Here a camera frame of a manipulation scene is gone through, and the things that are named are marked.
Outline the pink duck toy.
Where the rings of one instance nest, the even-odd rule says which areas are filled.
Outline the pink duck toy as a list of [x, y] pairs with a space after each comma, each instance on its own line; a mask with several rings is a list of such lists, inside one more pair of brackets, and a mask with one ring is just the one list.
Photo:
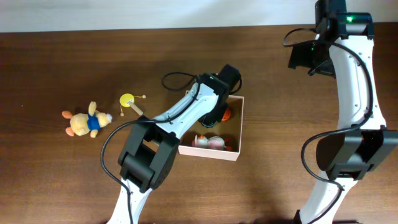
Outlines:
[[192, 147], [202, 149], [212, 149], [219, 151], [232, 151], [233, 148], [229, 145], [228, 139], [223, 139], [220, 136], [213, 136], [207, 138], [204, 135], [196, 135], [192, 141]]

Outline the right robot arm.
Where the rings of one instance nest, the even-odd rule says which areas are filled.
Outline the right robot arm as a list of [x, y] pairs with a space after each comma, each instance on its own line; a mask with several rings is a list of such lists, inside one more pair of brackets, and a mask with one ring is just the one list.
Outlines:
[[349, 190], [397, 146], [379, 102], [373, 73], [374, 26], [367, 12], [349, 12], [344, 1], [315, 3], [315, 38], [292, 44], [289, 68], [335, 78], [338, 127], [314, 135], [319, 173], [294, 223], [333, 223]]

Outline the orange lattice ball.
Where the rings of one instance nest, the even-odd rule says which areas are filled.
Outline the orange lattice ball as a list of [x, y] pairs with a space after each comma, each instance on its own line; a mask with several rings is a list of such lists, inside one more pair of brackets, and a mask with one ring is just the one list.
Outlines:
[[222, 117], [222, 122], [228, 121], [231, 118], [231, 110], [229, 108], [226, 108], [224, 115]]

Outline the white cardboard box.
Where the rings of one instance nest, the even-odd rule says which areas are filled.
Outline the white cardboard box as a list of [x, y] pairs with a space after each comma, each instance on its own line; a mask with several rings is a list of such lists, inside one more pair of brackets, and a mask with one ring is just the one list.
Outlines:
[[[243, 128], [244, 97], [229, 95], [226, 100], [231, 111], [231, 117], [227, 121], [217, 123], [212, 128], [206, 128], [200, 122], [196, 122], [181, 138], [178, 147], [180, 155], [236, 161], [241, 152], [241, 139]], [[221, 137], [226, 141], [226, 149], [205, 149], [193, 147], [195, 136]]]

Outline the black round cap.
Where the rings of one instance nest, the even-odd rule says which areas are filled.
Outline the black round cap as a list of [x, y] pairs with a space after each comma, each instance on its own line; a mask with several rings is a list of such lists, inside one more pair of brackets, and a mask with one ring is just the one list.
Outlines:
[[212, 128], [212, 127], [216, 124], [216, 122], [211, 122], [211, 123], [202, 122], [201, 124], [202, 124], [204, 127], [206, 127], [206, 128]]

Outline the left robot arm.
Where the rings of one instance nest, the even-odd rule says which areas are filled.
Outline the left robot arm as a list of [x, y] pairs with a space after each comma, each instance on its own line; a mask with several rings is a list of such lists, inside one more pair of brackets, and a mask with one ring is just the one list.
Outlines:
[[221, 122], [229, 95], [240, 90], [238, 69], [225, 65], [219, 73], [192, 77], [191, 90], [166, 112], [149, 119], [142, 115], [117, 127], [109, 136], [131, 126], [119, 155], [120, 176], [103, 170], [120, 186], [118, 201], [109, 219], [111, 224], [137, 223], [149, 194], [157, 189], [172, 169], [181, 137], [200, 122], [211, 128]]

